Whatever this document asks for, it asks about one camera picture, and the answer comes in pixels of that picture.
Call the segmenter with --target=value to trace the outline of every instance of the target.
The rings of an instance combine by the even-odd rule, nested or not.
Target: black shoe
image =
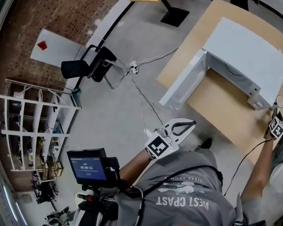
[[[213,139],[212,138],[208,138],[199,147],[203,148],[203,149],[209,149],[212,146],[212,142],[213,142]]]

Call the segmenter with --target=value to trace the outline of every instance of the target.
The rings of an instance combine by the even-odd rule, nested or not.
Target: light strip
[[[3,189],[4,189],[4,192],[5,192],[5,196],[6,196],[7,200],[8,200],[8,204],[9,204],[10,210],[13,213],[13,216],[14,216],[15,220],[18,222],[18,218],[17,218],[17,216],[16,216],[16,214],[14,212],[14,208],[12,207],[12,204],[11,204],[11,202],[9,200],[8,192],[7,192],[7,190],[6,190],[4,185],[3,185]]]
[[[19,210],[19,212],[20,212],[20,214],[21,214],[21,217],[22,217],[22,219],[23,219],[25,225],[28,225],[27,222],[26,222],[26,220],[25,220],[25,218],[23,217],[23,214],[22,214],[22,212],[21,212],[21,210],[20,210],[20,207],[19,207],[19,205],[18,205],[17,202],[16,202],[16,205],[17,205],[17,207],[18,207],[18,210]]]

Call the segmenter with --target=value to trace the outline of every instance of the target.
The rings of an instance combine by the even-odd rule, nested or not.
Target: forearm
[[[145,150],[142,150],[131,161],[121,168],[120,176],[126,181],[128,187],[132,186],[132,184],[136,181],[136,179],[145,170],[150,162],[151,157]]]
[[[273,140],[264,143],[259,158],[242,192],[242,201],[247,201],[254,197],[262,197],[263,189],[269,182],[273,145]]]

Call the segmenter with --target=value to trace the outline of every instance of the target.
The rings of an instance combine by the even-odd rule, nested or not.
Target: concrete floor
[[[125,64],[133,58],[143,61],[157,55],[164,55],[178,47],[191,31],[200,16],[211,3],[210,0],[168,0],[174,7],[190,11],[179,28],[160,22],[166,13],[162,3],[135,3],[107,39],[107,46]],[[250,11],[265,19],[283,33],[283,20],[273,12],[249,1]],[[218,169],[224,176],[224,188],[227,189],[239,161],[243,158],[234,145],[224,138],[212,125],[188,106],[179,111],[171,111],[159,105],[158,101],[166,92],[156,78],[165,67],[171,55],[140,67],[134,79],[147,99],[154,105],[163,122],[173,117],[187,117],[197,121],[193,133],[181,144],[182,150],[192,150],[207,137],[213,137],[212,151],[216,157]],[[104,147],[107,156],[115,156],[120,166],[129,162],[146,142],[138,92],[131,77],[127,76],[117,90],[111,90],[105,81],[95,83],[85,79],[81,84],[80,97],[83,109],[78,113],[69,137],[61,154],[64,171],[57,181],[59,196],[56,207],[65,206],[75,209],[74,193],[81,191],[71,171],[66,155],[68,150],[92,149]],[[149,104],[141,99],[145,126],[153,131],[159,126],[159,120]],[[228,191],[226,198],[233,205],[236,196],[242,192],[253,168],[245,160]],[[277,194],[267,186],[264,192],[261,216],[272,225],[283,214],[283,194]]]

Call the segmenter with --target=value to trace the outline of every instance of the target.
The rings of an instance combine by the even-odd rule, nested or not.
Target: display screen
[[[70,158],[77,178],[107,180],[99,157]]]

